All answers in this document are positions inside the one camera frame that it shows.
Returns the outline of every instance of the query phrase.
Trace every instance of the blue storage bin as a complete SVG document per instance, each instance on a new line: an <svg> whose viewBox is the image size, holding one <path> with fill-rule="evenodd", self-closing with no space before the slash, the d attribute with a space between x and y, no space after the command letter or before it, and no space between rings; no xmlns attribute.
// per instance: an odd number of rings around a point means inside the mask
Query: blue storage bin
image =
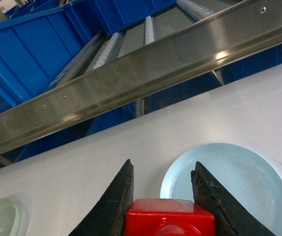
<svg viewBox="0 0 282 236"><path fill-rule="evenodd" d="M87 136L129 121L135 118L135 113L133 103L103 113L92 120Z"/></svg>
<svg viewBox="0 0 282 236"><path fill-rule="evenodd" d="M84 47L101 29L101 24L88 2L88 0L74 0L62 7L64 9L62 14L81 47Z"/></svg>
<svg viewBox="0 0 282 236"><path fill-rule="evenodd" d="M41 94L97 32L97 26L89 28L93 23L72 25L66 18L66 11L84 1L0 22L0 112ZM90 34L78 41L80 30Z"/></svg>
<svg viewBox="0 0 282 236"><path fill-rule="evenodd" d="M282 64L282 44L221 68L225 84Z"/></svg>
<svg viewBox="0 0 282 236"><path fill-rule="evenodd" d="M58 0L30 0L24 6L16 7L10 19L18 18L27 14L49 10L58 7Z"/></svg>
<svg viewBox="0 0 282 236"><path fill-rule="evenodd" d="M176 0L89 0L108 36L152 15Z"/></svg>
<svg viewBox="0 0 282 236"><path fill-rule="evenodd" d="M31 13L53 9L55 7L58 7L58 4L59 4L58 0L47 0L43 4L41 4L41 5L37 6L37 7L34 7L31 10Z"/></svg>

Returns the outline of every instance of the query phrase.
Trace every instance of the screw hole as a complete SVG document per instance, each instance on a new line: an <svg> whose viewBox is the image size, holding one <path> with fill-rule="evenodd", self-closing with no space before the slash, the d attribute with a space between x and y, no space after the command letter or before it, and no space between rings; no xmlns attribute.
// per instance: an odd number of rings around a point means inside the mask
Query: screw hole
<svg viewBox="0 0 282 236"><path fill-rule="evenodd" d="M266 9L265 6L264 6L264 7L262 7L262 8L260 9L260 13L263 14L266 10L267 10L267 9Z"/></svg>

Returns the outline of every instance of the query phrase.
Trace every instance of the white table surface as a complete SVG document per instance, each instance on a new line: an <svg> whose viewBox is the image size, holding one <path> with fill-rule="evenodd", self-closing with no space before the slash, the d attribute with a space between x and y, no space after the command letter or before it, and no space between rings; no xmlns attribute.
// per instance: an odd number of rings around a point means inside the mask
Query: white table surface
<svg viewBox="0 0 282 236"><path fill-rule="evenodd" d="M282 65L0 169L0 198L22 211L19 236L67 236L126 159L135 198L158 198L187 150L232 143L266 158L282 178Z"/></svg>

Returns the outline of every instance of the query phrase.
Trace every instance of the light blue lid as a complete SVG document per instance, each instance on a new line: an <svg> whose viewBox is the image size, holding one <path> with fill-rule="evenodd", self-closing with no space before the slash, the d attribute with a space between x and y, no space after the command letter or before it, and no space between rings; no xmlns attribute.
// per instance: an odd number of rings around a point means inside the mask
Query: light blue lid
<svg viewBox="0 0 282 236"><path fill-rule="evenodd" d="M10 199L0 199L0 236L16 236L20 224L20 212Z"/></svg>
<svg viewBox="0 0 282 236"><path fill-rule="evenodd" d="M214 143L182 154L167 171L161 198L193 199L191 170L201 162L263 225L282 236L282 180L261 156L244 147Z"/></svg>

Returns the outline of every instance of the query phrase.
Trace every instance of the red object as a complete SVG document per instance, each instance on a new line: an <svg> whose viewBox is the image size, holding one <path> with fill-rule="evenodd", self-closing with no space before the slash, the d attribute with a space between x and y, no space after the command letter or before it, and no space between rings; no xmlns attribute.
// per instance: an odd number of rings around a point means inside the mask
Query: red object
<svg viewBox="0 0 282 236"><path fill-rule="evenodd" d="M215 236L215 219L188 200L137 199L126 213L126 236Z"/></svg>

